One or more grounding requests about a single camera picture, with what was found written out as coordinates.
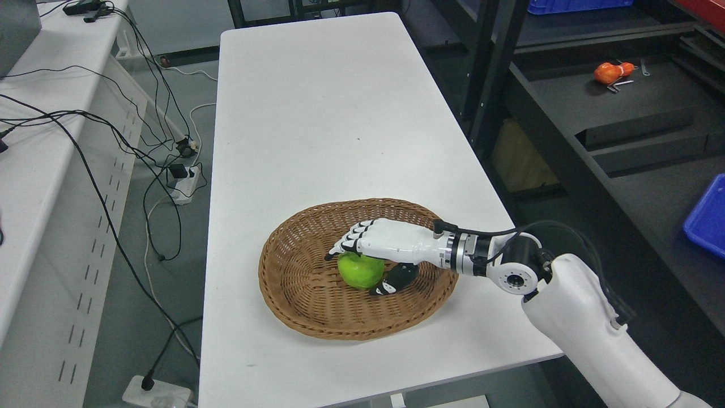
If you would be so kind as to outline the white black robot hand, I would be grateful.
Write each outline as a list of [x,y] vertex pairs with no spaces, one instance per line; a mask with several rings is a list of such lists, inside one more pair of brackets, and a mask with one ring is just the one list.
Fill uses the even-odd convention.
[[414,281],[422,262],[451,269],[451,243],[453,235],[438,235],[419,225],[390,219],[363,220],[334,244],[325,260],[350,252],[395,262],[386,278],[369,290],[371,295],[389,295]]

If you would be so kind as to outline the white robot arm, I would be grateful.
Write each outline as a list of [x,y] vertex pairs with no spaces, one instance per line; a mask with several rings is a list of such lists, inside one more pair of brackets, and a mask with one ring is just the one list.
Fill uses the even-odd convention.
[[[590,254],[590,267],[574,254],[552,257],[530,232],[552,227],[572,234]],[[480,232],[435,220],[433,232],[448,238],[446,266],[485,276],[522,297],[533,325],[559,346],[609,407],[707,407],[658,369],[627,331],[631,308],[600,272],[590,240],[554,220],[510,230]]]

